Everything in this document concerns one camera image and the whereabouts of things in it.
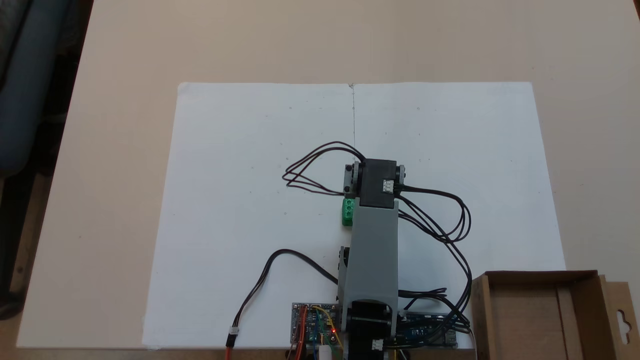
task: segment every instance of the red wire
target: red wire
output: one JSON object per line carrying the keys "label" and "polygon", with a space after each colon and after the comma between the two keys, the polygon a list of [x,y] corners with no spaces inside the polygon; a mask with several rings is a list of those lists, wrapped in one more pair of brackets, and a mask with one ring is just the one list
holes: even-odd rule
{"label": "red wire", "polygon": [[300,360],[302,356],[302,347],[305,346],[305,324],[307,322],[307,306],[304,310],[300,309],[300,339],[298,340],[298,348],[296,349],[296,360]]}

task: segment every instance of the white plastic part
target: white plastic part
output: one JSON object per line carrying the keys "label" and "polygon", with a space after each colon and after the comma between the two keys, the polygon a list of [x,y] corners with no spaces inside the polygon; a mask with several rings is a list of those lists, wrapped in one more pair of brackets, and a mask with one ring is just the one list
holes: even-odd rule
{"label": "white plastic part", "polygon": [[329,345],[320,345],[318,347],[318,360],[332,360]]}
{"label": "white plastic part", "polygon": [[383,344],[384,344],[384,339],[371,340],[371,350],[382,351]]}

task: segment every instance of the cardboard box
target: cardboard box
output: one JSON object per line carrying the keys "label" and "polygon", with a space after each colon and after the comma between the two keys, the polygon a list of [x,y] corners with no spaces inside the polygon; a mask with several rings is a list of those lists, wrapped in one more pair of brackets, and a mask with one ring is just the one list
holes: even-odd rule
{"label": "cardboard box", "polygon": [[[640,359],[628,284],[595,270],[486,272],[471,296],[480,360]],[[630,326],[628,343],[618,311]]]}

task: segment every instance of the black cable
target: black cable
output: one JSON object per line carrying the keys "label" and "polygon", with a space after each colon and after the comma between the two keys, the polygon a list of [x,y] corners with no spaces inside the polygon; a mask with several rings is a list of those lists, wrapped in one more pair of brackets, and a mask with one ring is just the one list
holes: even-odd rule
{"label": "black cable", "polygon": [[255,283],[255,286],[253,287],[253,289],[251,289],[251,291],[249,292],[249,295],[246,296],[246,299],[244,300],[242,305],[240,305],[240,309],[238,310],[238,312],[236,314],[236,317],[234,318],[234,323],[233,323],[234,327],[238,326],[238,323],[240,322],[240,316],[242,315],[244,307],[247,305],[247,303],[249,303],[249,300],[251,300],[253,295],[258,291],[258,289],[260,289],[262,284],[264,284],[264,281],[267,279],[267,274],[269,273],[269,269],[271,269],[271,264],[273,263],[273,260],[275,260],[275,258],[277,258],[279,255],[282,255],[282,254],[291,254],[291,255],[297,256],[298,258],[302,259],[307,264],[311,265],[311,267],[316,269],[316,271],[318,271],[322,276],[324,276],[325,278],[331,280],[334,284],[338,283],[338,279],[335,276],[330,274],[328,271],[326,271],[324,268],[322,268],[320,265],[318,265],[315,261],[311,260],[310,257],[308,257],[308,256],[306,256],[306,255],[304,255],[304,254],[302,254],[300,252],[297,252],[295,250],[280,249],[280,250],[274,252],[273,254],[271,254],[269,259],[267,259],[267,263],[264,265],[264,268],[262,269],[262,273],[260,274],[260,277],[258,278],[258,282]]}
{"label": "black cable", "polygon": [[[458,299],[455,305],[450,301],[448,301],[445,297],[441,297],[438,295],[424,294],[424,296],[416,295],[413,297],[413,300],[409,303],[406,309],[408,309],[417,299],[421,299],[421,298],[429,298],[429,299],[442,301],[451,309],[449,314],[445,316],[442,322],[435,329],[430,331],[429,334],[425,335],[421,340],[408,341],[406,343],[394,343],[390,346],[387,346],[387,348],[389,349],[416,348],[416,347],[429,345],[432,339],[434,339],[437,336],[441,336],[448,329],[454,329],[454,330],[461,329],[464,332],[466,332],[466,330],[470,328],[470,322],[462,312],[465,310],[470,299],[470,289],[471,289],[471,281],[472,281],[471,269],[464,255],[460,252],[457,246],[455,246],[455,242],[464,239],[469,233],[470,225],[471,225],[471,214],[466,204],[464,204],[464,202],[458,196],[453,195],[451,193],[441,192],[438,190],[414,188],[414,187],[405,186],[405,185],[398,185],[394,188],[394,190],[396,193],[396,198],[403,201],[418,216],[418,218],[420,218],[420,220],[414,218],[413,216],[409,215],[407,212],[402,210],[399,211],[398,217],[409,221],[410,223],[418,227],[420,230],[424,231],[426,234],[442,242],[447,247],[447,250],[453,255],[454,259],[456,259],[460,267],[463,269],[465,273],[465,277],[467,278],[467,284],[465,286],[465,289],[463,290],[461,297]],[[411,202],[407,198],[400,195],[401,191],[429,193],[433,195],[448,197],[450,199],[455,200],[460,205],[460,208],[461,208],[461,215],[460,215],[460,219],[458,220],[458,224],[452,231],[449,231],[449,232],[444,231],[442,227],[435,220],[433,220],[433,218],[431,218],[425,211],[420,209],[417,205],[415,205],[413,202]],[[452,239],[450,235],[454,234],[458,229],[460,230],[460,232],[454,239]]]}
{"label": "black cable", "polygon": [[[341,146],[335,146],[335,147],[327,147],[324,148],[326,146],[329,145],[341,145]],[[357,149],[355,149],[353,146],[344,143],[344,142],[328,142],[324,145],[321,145],[317,148],[315,148],[313,151],[311,151],[310,153],[308,153],[306,156],[302,157],[302,159],[294,162],[293,164],[289,165],[286,170],[284,175],[282,175],[282,179],[284,181],[287,181],[287,187],[291,187],[291,188],[300,188],[302,190],[306,190],[308,192],[312,192],[312,193],[319,193],[319,194],[323,194],[323,195],[334,195],[334,196],[343,196],[344,192],[337,192],[335,190],[331,190],[328,189],[327,187],[323,186],[322,184],[318,183],[315,180],[312,180],[304,175],[302,175],[302,173],[304,173],[304,171],[306,171],[306,169],[308,169],[308,167],[315,161],[317,160],[321,155],[330,152],[330,151],[344,151],[344,152],[348,152],[352,155],[354,155],[355,157],[357,157],[360,161],[364,161],[365,157],[364,155],[362,155],[362,153],[360,151],[358,151]],[[295,172],[296,169],[298,169],[299,167],[301,167],[303,164],[304,167],[299,171],[299,172]],[[313,188],[316,188],[318,190],[311,190],[310,188],[307,188],[305,186],[311,186]]]}

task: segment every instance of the beige table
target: beige table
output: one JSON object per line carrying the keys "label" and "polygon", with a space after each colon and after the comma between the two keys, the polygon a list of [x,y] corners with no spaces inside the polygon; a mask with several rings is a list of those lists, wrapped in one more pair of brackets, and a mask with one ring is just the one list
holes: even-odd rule
{"label": "beige table", "polygon": [[141,346],[183,81],[532,81],[568,268],[640,307],[632,0],[96,0],[20,346]]}

